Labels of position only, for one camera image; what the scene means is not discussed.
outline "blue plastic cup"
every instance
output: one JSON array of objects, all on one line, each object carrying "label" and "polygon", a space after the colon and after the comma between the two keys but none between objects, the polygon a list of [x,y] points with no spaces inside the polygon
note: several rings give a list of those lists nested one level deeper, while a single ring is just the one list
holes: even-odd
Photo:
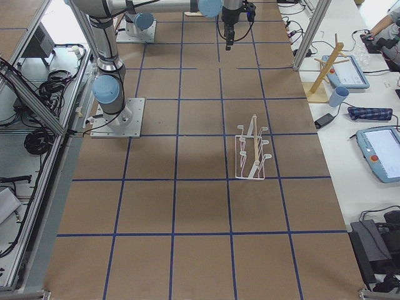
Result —
[{"label": "blue plastic cup", "polygon": [[345,87],[338,86],[329,98],[329,105],[333,108],[341,104],[349,95],[349,90]]}]

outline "tablet screen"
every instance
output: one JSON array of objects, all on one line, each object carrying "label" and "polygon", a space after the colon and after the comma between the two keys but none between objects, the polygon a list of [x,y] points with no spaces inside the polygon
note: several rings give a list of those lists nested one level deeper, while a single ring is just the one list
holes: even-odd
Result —
[{"label": "tablet screen", "polygon": [[391,130],[365,132],[388,178],[400,177],[400,143]]},{"label": "tablet screen", "polygon": [[349,61],[334,65],[335,72],[340,80],[340,83],[344,85],[365,84],[362,77],[358,73],[357,67],[353,63],[353,60],[350,57],[348,59]]}]

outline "person's arm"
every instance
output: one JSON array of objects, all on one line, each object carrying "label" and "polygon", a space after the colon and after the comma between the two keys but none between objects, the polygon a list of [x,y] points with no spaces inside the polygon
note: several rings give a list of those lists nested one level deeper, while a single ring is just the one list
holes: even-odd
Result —
[{"label": "person's arm", "polygon": [[394,21],[392,20],[392,18],[387,15],[386,17],[384,17],[383,19],[381,19],[374,28],[372,28],[370,30],[372,36],[375,36],[377,34],[379,34],[383,29],[387,28],[389,25],[393,24]]}]

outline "blue joint cap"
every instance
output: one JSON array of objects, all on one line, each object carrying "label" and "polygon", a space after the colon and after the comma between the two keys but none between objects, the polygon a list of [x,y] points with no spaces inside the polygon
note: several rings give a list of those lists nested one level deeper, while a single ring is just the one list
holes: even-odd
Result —
[{"label": "blue joint cap", "polygon": [[110,75],[102,75],[94,80],[92,92],[101,104],[110,104],[118,98],[119,83]]},{"label": "blue joint cap", "polygon": [[223,8],[222,0],[199,0],[198,7],[200,13],[206,18],[214,18]]},{"label": "blue joint cap", "polygon": [[145,30],[153,25],[154,16],[148,12],[137,14],[133,20],[133,23],[140,29]]}]

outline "mounting plate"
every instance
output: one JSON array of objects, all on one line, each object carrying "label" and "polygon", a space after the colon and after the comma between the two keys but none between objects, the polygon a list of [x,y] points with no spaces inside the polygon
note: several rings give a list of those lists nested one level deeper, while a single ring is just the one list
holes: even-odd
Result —
[{"label": "mounting plate", "polygon": [[[90,133],[92,138],[140,138],[142,128],[143,112],[144,112],[144,98],[128,98],[126,106],[133,112],[133,119],[120,131],[109,127],[108,125],[95,129]],[[96,114],[102,114],[103,110],[100,105],[97,108]],[[103,118],[95,119],[93,128],[104,125],[106,121]]]},{"label": "mounting plate", "polygon": [[[153,44],[156,35],[157,20],[154,20],[152,25],[143,31],[140,35],[134,37],[126,33],[126,31],[119,31],[117,35],[117,43],[121,44]],[[126,21],[122,20],[120,28],[126,28]]]}]

